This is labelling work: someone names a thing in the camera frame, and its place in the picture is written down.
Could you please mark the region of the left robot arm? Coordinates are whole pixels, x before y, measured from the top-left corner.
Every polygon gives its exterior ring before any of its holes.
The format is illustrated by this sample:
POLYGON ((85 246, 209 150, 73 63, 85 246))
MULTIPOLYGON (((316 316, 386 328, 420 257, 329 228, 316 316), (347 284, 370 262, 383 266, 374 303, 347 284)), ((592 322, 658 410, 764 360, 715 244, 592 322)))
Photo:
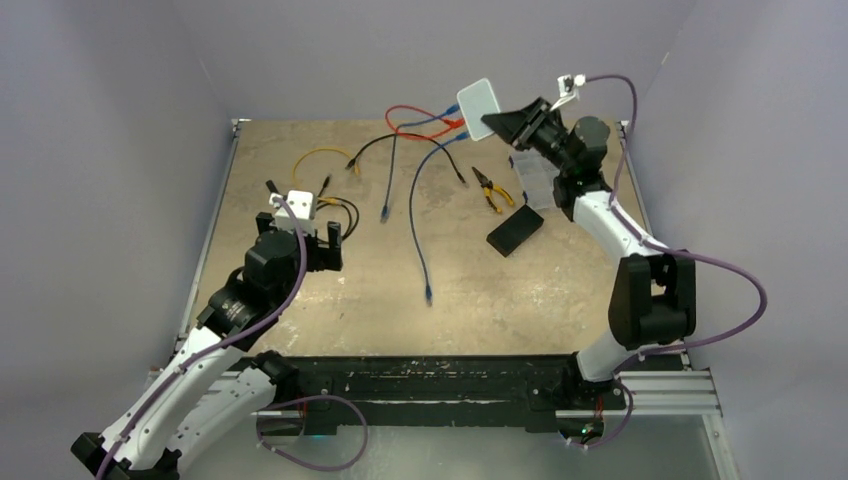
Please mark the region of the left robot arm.
POLYGON ((259 236, 198 317, 179 351, 145 393, 102 432, 81 434, 71 452, 98 479, 178 479, 251 413, 284 409, 303 394, 298 369, 279 353, 256 355, 222 391, 210 387, 238 363, 291 304, 306 272, 342 267, 342 229, 328 239, 310 221, 257 217, 259 236))

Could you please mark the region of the white network switch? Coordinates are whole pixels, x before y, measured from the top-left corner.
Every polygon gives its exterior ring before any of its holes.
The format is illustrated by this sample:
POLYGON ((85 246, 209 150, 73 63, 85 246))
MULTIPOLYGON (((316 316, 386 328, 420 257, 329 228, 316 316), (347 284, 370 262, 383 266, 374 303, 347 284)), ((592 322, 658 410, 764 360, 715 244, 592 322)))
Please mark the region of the white network switch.
POLYGON ((480 141, 493 134, 482 117, 500 113, 501 107, 488 78, 481 78, 460 89, 456 93, 456 101, 471 140, 480 141))

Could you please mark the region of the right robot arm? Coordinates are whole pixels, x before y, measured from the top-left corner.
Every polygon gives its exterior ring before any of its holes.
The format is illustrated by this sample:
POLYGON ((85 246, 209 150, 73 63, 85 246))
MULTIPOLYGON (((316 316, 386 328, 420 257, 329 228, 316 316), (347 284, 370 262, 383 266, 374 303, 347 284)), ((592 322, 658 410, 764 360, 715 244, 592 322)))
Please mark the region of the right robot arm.
POLYGON ((612 379, 629 357, 694 332, 695 265, 667 253, 620 208, 601 170, 611 134, 602 120, 584 116, 568 128, 547 101, 537 99, 521 110, 486 114, 481 121, 515 149, 534 150, 557 168, 556 205, 617 268, 608 329, 577 353, 577 370, 561 381, 564 399, 584 407, 599 396, 600 382, 612 379))

